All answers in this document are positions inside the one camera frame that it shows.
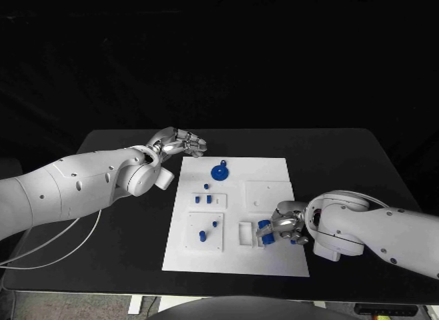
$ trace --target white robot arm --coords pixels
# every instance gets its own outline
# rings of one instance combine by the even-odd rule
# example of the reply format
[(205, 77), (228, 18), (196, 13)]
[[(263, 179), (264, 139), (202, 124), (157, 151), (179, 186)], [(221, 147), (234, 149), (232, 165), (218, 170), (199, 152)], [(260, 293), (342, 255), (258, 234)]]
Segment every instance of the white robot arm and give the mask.
[(20, 177), (0, 180), (0, 240), (43, 223), (76, 219), (107, 208), (153, 184), (167, 188), (173, 174), (162, 168), (172, 154), (201, 157), (205, 141), (169, 127), (147, 145), (72, 155)]
[[(369, 209), (369, 201), (381, 208)], [(271, 224), (257, 236), (274, 231), (280, 236), (306, 244), (302, 223), (313, 237), (313, 252), (338, 261), (339, 255), (361, 255), (364, 246), (379, 258), (439, 279), (439, 217), (387, 207), (366, 195), (332, 191), (309, 204), (284, 201), (273, 214)]]

